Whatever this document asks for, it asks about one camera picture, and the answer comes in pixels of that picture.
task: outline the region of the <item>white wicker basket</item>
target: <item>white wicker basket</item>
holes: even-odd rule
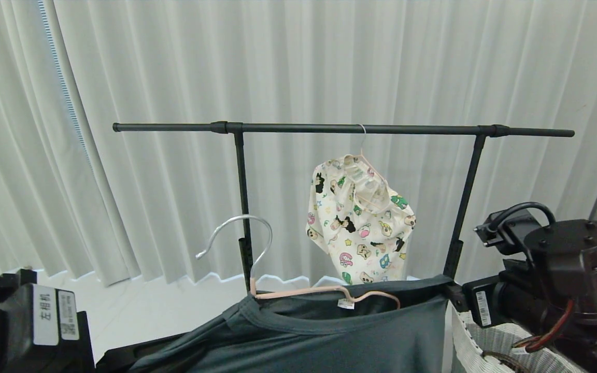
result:
[[[514,370],[502,364],[492,356],[481,356],[483,351],[500,352],[511,356],[528,371],[565,371],[584,373],[572,363],[549,349],[542,349],[528,355],[512,355],[511,345],[529,333],[515,324],[502,324],[492,328],[480,328],[471,317],[471,312],[453,315],[453,345],[455,347],[453,372],[455,373],[514,373]]]

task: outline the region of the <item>shirt sleeve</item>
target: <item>shirt sleeve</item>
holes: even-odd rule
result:
[[[310,184],[310,198],[308,199],[308,223],[305,226],[308,238],[312,239],[325,253],[329,253],[324,241],[324,231],[322,221],[317,212],[317,188],[328,188],[325,186],[325,179],[321,167],[316,167],[312,173],[312,182]]]

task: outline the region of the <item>t-shirt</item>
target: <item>t-shirt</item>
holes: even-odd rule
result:
[[[343,298],[338,292],[279,299],[248,295],[140,359],[131,371],[440,371],[447,299],[439,288],[450,281],[440,275],[347,286],[355,297],[371,290],[391,293],[400,299],[400,309],[379,296],[343,309],[337,306]],[[150,369],[137,370],[143,366]]]
[[[415,223],[405,198],[357,156],[315,168],[306,232],[347,283],[403,279]]]

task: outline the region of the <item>cartoon print shirt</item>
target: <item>cartoon print shirt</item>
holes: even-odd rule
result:
[[[349,284],[403,279],[416,217],[357,156],[315,168],[306,231]]]

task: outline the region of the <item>clothing rack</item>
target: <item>clothing rack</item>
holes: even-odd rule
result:
[[[241,194],[241,212],[249,214],[248,191],[246,183],[246,160],[244,157],[244,132],[275,132],[292,134],[363,134],[363,127],[357,124],[283,124],[283,123],[240,123],[216,121],[213,123],[114,123],[114,132],[215,132],[216,134],[233,134],[236,146],[236,160],[239,174],[239,191]],[[488,137],[504,136],[542,136],[542,137],[573,137],[572,130],[550,130],[543,128],[513,128],[506,125],[475,125],[475,126],[445,126],[445,125],[366,125],[367,134],[389,135],[471,135],[476,136],[474,149],[469,162],[469,170],[462,189],[460,207],[455,219],[448,256],[443,274],[455,278],[463,242],[460,239],[464,215],[466,214],[471,191],[476,179],[476,171],[480,156]],[[246,288],[250,290],[250,270],[253,265],[253,253],[250,234],[250,221],[244,219],[244,236],[239,239],[241,262],[244,266]]]

